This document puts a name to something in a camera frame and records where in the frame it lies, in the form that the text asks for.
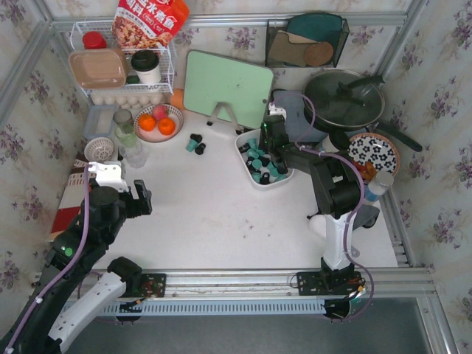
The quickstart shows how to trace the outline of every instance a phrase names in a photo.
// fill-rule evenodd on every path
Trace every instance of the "red jar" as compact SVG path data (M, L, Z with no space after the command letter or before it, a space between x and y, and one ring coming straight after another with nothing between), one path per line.
M87 32L82 38L85 49L103 49L106 48L106 41L99 32Z

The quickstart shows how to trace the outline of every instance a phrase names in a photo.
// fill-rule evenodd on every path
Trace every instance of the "red apple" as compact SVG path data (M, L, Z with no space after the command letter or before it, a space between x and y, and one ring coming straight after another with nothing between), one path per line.
M167 109L165 108L165 105L157 105L156 107L154 107L153 117L156 121L167 117Z

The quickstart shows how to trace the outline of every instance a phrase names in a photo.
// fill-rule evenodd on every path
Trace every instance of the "teal cutting board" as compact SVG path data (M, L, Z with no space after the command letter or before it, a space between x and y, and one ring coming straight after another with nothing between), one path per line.
M218 102L228 103L239 125L260 128L273 80L274 72L264 66L193 50L187 57L184 107L211 116ZM231 121L225 109L218 118Z

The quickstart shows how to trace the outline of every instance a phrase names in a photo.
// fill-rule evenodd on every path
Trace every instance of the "red food package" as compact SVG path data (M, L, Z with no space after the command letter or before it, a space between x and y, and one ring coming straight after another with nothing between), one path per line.
M119 0L111 30L122 48L167 46L189 13L183 0Z

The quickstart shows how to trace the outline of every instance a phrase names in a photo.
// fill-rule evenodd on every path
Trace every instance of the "gray floor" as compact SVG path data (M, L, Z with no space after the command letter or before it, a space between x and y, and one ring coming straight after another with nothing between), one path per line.
M133 326L93 321L67 353L430 353L414 299L375 300L361 317L343 324L312 316L176 316L140 321Z

